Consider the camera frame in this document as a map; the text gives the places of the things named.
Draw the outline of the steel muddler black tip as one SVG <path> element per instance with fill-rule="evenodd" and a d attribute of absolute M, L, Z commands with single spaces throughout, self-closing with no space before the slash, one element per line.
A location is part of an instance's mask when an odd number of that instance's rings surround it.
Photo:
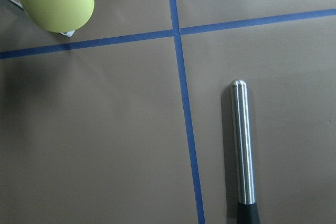
<path fill-rule="evenodd" d="M 237 175 L 237 223 L 260 223 L 256 202 L 248 88 L 237 79 L 230 86 Z"/>

